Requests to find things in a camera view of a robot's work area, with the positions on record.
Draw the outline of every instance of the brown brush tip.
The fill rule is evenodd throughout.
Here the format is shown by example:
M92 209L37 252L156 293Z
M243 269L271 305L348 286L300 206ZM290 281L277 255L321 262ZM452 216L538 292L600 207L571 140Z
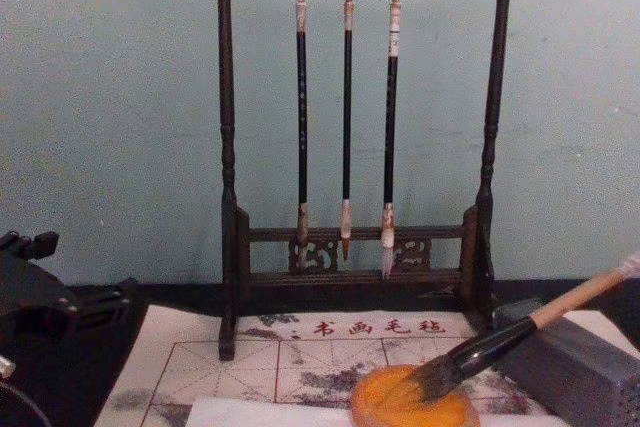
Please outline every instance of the brown brush tip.
M464 380L458 365L448 355L441 355L418 367L394 387L384 405L406 405L439 400Z
M345 262L349 259L349 239L342 239L342 258Z

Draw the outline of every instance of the wooden brush rack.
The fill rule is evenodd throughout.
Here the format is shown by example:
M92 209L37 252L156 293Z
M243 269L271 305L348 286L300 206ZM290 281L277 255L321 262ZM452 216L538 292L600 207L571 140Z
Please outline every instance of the wooden brush rack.
M219 335L221 360L231 360L235 353L238 317L251 298L252 287L282 286L327 287L343 284L373 285L419 283L434 290L453 287L451 295L460 302L461 310L489 318L493 309L491 262L491 217L493 196L491 180L498 133L500 96L505 57L509 0L496 0L495 24L489 85L484 123L484 148L480 169L480 186L475 204L464 212L460 225L397 227L395 231L395 266L388 280L379 270L339 271L337 250L338 228L309 230L311 250L308 260L313 265L301 269L297 262L295 228L252 228L249 215L238 207L235 194L234 152L234 86L231 0L218 0L218 43L220 79L220 132L222 135L222 269L225 312ZM352 241L380 239L380 227L356 227ZM433 239L461 239L460 263L456 269L431 269L430 250ZM289 269L279 273L252 273L250 247L253 242L287 242ZM330 259L328 266L323 259Z

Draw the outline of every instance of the orange dish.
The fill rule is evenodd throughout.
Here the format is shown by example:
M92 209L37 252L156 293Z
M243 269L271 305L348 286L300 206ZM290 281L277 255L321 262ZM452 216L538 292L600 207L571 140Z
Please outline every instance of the orange dish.
M357 427L479 427L478 413L469 397L456 390L432 403L385 404L387 394L417 366L398 365L371 372L360 380L351 398Z

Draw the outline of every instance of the white paper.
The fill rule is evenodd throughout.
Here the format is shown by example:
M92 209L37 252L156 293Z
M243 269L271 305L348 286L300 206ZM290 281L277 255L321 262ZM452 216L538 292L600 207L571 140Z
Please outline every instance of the white paper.
M482 427L568 427L552 416L483 415ZM200 398L186 427L353 427L349 412L322 407Z

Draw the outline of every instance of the hanging brush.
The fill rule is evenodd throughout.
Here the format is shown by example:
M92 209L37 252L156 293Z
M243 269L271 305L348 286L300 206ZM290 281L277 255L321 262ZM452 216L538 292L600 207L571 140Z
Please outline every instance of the hanging brush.
M304 269L309 242L307 205L307 2L296 1L296 50L298 57L298 269Z
M394 388L384 402L397 406L440 399L463 380L490 367L536 330L632 278L640 278L640 252L629 256L617 269L591 278L511 326L469 339L449 353L418 367Z
M391 0L389 28L389 61L387 67L387 116L384 146L384 210L382 212L382 278L387 279L393 267L393 144L396 123L396 85L398 76L398 44L400 40L400 0Z
M342 217L340 219L340 237L342 238L342 256L349 258L351 239L351 42L353 31L353 0L344 0L344 119L342 150Z

